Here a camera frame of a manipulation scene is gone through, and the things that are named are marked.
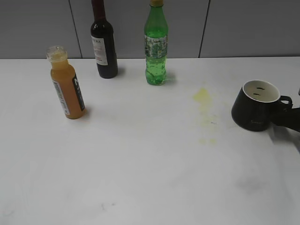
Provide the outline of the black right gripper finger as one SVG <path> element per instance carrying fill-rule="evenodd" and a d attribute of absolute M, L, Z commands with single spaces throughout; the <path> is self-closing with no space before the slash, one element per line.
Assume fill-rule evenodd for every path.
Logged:
<path fill-rule="evenodd" d="M 280 112 L 273 116 L 273 123 L 277 126 L 286 127 L 294 131 L 300 131 L 300 109 L 293 108 Z"/>

